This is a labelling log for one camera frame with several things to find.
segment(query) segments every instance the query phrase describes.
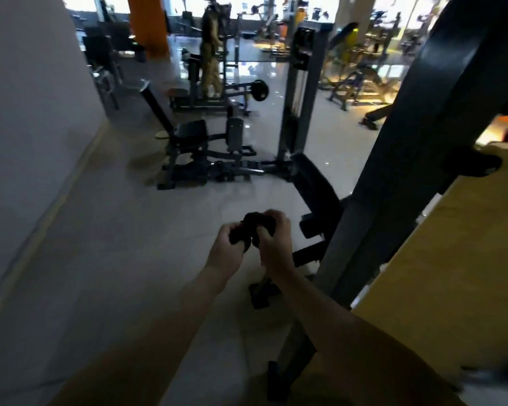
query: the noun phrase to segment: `person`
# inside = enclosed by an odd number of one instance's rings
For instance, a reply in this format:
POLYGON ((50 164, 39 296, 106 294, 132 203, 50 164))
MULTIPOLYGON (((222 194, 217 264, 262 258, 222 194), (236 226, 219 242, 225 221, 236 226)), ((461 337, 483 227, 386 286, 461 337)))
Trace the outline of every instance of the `person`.
POLYGON ((212 85, 217 96, 222 94, 222 82, 218 69, 217 52, 223 47, 218 38, 218 5, 211 3, 202 16, 202 44, 199 47, 202 56, 202 95, 209 96, 212 85))
MULTIPOLYGON (((292 261, 290 220, 280 211, 273 236, 258 227, 259 253, 268 275, 303 325, 336 388, 358 406, 454 406, 463 403, 419 356, 321 293, 292 261)), ((134 341, 100 355, 70 378, 51 401, 69 405, 158 405, 217 295, 243 260, 224 225, 205 266, 187 284, 172 312, 134 341)))

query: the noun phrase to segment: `white wall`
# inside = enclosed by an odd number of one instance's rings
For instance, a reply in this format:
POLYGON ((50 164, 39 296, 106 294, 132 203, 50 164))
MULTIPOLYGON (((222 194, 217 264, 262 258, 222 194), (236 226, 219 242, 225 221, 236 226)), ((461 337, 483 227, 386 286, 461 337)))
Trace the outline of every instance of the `white wall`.
POLYGON ((0 278, 103 120, 62 0, 0 0, 0 278))

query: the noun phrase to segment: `orange pillar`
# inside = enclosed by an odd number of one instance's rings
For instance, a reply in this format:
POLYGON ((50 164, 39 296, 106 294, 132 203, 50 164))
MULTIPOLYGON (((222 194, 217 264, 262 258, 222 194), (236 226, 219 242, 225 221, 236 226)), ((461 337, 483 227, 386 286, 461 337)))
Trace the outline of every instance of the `orange pillar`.
POLYGON ((150 58, 169 57, 166 18, 160 0, 128 0, 130 26, 150 58))

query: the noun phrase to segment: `black cushion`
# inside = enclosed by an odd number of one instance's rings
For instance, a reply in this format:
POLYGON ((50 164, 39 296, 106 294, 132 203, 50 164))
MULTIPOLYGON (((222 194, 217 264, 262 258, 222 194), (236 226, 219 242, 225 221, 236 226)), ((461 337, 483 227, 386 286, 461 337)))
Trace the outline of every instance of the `black cushion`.
POLYGON ((177 147, 196 147, 207 142, 209 135, 207 133, 207 124, 205 120, 198 120, 180 124, 172 139, 172 143, 177 147))

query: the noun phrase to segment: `tiled floor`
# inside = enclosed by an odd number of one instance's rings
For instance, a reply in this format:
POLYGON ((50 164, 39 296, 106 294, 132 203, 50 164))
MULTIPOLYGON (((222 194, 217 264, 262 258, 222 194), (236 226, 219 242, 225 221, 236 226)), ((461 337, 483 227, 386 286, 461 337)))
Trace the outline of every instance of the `tiled floor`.
MULTIPOLYGON (((252 103, 245 140, 270 157, 286 66, 255 64, 245 76, 268 82, 271 94, 252 103)), ((377 132, 358 125, 368 107, 343 112, 327 94, 318 93, 306 153, 344 196, 377 132)), ((123 94, 120 105, 110 113, 115 130, 104 136, 1 313, 0 406, 44 404, 92 356, 146 325, 200 270, 222 223, 277 208, 292 219, 296 247, 315 242, 297 225, 306 205, 293 185, 274 177, 157 191, 152 177, 163 144, 153 135, 161 128, 137 95, 123 94)), ((221 117, 207 122, 213 133, 224 129, 221 117)), ((291 314, 280 300, 251 309, 247 287, 262 274, 251 249, 201 327, 164 405, 265 403, 259 375, 276 358, 291 314)))

